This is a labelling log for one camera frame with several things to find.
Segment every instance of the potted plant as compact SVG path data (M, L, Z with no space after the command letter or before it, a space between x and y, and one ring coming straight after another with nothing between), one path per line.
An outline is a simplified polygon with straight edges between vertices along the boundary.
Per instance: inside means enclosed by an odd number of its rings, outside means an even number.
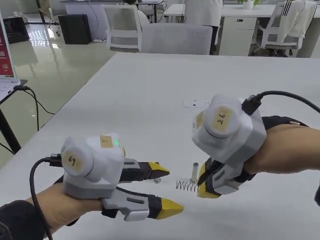
M251 10L255 5L260 3L260 0L237 0L238 3L242 3L242 8Z

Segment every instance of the white chair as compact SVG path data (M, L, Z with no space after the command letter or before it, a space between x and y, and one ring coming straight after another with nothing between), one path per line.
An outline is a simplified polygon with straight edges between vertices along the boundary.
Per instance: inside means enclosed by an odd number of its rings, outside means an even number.
M142 53L209 55L212 27L181 23L143 26Z
M302 47L302 37L287 36L283 42L277 42L279 34L279 25L285 2L278 2L274 8L268 23L257 20L255 30L253 32L253 44L258 48L251 54L252 56L260 49L275 50L271 56L277 54L277 50L299 50Z
M135 5L103 5L106 21L106 43L119 49L141 50L142 31Z

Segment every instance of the yellow fingertip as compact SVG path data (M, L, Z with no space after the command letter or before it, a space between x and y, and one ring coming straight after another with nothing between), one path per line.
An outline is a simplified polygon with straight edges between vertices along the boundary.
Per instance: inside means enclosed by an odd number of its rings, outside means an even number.
M201 168L200 168L200 171L199 171L199 176L201 176L202 174L205 173L205 170L206 170L206 163L203 163Z
M162 209L156 217L157 220L169 218L181 213L184 210L182 205L166 198L161 198L161 205Z
M155 162L149 161L148 164L150 165L150 168L152 171L159 170L159 171L164 171L164 172L169 173L169 170L165 169L164 167L160 166L159 164L157 164Z
M200 185L197 196L199 198L203 198L203 199L217 199L220 197L219 195L215 195L215 194L207 192L205 182Z

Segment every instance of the red display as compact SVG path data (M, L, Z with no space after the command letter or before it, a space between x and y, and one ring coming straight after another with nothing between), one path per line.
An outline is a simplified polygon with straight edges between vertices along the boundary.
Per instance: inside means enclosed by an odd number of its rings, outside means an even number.
M5 41L5 29L0 25L0 76L14 77L8 47Z

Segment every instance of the tiled floor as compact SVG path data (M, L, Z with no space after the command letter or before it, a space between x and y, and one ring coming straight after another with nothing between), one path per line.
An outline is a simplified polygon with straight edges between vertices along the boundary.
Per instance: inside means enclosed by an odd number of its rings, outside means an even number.
M29 42L10 45L13 63L19 78L28 80L27 85L51 112L58 111L115 54L104 43L65 45L55 30L44 25L29 25L28 32ZM33 98L17 92L1 109L21 145L26 144L37 130ZM41 109L40 126L50 117ZM7 145L1 134L0 142ZM12 155L0 147L0 156L1 168Z

